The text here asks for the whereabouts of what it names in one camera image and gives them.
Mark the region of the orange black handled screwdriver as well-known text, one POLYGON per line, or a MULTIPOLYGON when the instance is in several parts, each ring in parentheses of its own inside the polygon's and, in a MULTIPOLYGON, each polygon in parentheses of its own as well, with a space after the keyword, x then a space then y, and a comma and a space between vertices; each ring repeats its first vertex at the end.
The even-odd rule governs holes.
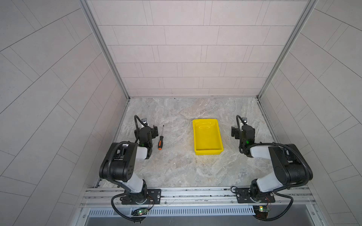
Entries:
POLYGON ((159 142, 158 142, 158 149, 159 150, 162 150, 162 148, 163 148, 163 145, 164 145, 164 135, 163 135, 163 133, 164 133, 164 125, 162 126, 162 131, 161 131, 161 135, 159 136, 159 142))

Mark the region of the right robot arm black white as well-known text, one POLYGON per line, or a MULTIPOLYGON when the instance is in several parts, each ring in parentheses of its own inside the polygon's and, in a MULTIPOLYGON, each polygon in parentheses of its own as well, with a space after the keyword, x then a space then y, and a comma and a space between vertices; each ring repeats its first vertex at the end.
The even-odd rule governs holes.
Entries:
POLYGON ((263 202, 275 192, 304 186, 313 179, 312 169, 294 144, 255 143, 255 129, 249 125, 232 127, 231 136, 239 140, 241 154, 272 163, 273 172, 253 180, 245 193, 251 202, 263 202))

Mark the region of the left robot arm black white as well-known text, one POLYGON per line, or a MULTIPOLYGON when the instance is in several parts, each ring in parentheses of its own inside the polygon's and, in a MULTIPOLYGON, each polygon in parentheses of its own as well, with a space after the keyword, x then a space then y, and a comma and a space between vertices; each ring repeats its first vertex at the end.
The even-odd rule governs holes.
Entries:
POLYGON ((145 180, 134 174, 137 159, 149 159, 152 154, 152 140, 158 137, 156 126, 135 130, 140 142, 122 141, 112 143, 103 160, 99 177, 125 190, 122 204, 144 204, 148 202, 148 189, 145 180))

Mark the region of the yellow plastic bin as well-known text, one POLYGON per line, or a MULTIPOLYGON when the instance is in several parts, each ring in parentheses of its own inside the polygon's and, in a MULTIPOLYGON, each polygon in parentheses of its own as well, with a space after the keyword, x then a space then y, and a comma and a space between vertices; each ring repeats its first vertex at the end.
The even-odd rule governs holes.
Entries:
POLYGON ((196 155, 219 155, 224 151, 217 119, 192 121, 196 155))

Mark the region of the left green circuit board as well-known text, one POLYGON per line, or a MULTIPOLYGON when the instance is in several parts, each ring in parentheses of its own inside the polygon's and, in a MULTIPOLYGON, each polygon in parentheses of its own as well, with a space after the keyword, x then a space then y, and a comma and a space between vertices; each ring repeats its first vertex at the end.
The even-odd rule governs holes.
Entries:
POLYGON ((140 208, 140 209, 136 209, 132 212, 132 216, 133 217, 140 217, 140 216, 145 216, 149 213, 149 209, 148 208, 140 208))

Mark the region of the green circuit board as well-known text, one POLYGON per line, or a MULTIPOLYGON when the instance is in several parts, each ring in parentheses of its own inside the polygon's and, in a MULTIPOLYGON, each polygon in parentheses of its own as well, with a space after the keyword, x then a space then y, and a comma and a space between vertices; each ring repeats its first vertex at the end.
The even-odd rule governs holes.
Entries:
POLYGON ((136 209, 132 212, 132 216, 133 217, 140 217, 140 216, 145 216, 149 213, 149 209, 148 208, 140 208, 140 209, 136 209))
POLYGON ((260 219, 267 219, 270 212, 267 206, 253 206, 253 210, 255 213, 254 217, 260 219))

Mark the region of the right green circuit board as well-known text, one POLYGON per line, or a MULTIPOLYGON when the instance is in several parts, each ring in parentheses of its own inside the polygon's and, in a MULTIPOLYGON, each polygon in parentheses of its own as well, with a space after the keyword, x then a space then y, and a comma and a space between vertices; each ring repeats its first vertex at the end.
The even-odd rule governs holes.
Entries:
POLYGON ((254 217, 260 219, 267 219, 270 212, 267 206, 253 206, 253 210, 255 213, 254 217))

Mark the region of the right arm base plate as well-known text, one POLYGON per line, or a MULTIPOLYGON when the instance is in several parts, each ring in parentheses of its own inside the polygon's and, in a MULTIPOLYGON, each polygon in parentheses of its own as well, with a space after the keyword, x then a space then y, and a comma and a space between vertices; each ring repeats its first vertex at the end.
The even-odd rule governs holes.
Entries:
POLYGON ((275 203, 273 193, 262 193, 257 188, 233 187, 238 203, 275 203))

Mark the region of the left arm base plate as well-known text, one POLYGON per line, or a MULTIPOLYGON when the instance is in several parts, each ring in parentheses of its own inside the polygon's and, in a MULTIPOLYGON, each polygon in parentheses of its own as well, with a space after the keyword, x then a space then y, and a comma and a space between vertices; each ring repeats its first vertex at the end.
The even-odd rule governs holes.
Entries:
POLYGON ((122 205, 153 205, 160 204, 161 189, 147 189, 140 193, 129 193, 120 200, 122 205))

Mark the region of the aluminium mounting rail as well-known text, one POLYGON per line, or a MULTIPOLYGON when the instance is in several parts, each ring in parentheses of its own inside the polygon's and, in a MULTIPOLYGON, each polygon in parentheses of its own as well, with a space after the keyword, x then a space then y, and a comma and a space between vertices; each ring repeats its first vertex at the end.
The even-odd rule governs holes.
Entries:
MULTIPOLYGON (((272 207, 287 205, 290 199, 273 195, 274 198, 264 198, 260 203, 253 202, 250 198, 241 199, 240 195, 230 190, 229 186, 222 187, 161 187, 161 194, 154 200, 155 207, 179 206, 235 206, 235 205, 266 205, 272 207)), ((120 188, 89 188, 86 189, 79 206, 83 208, 110 207, 111 198, 123 193, 120 188)))

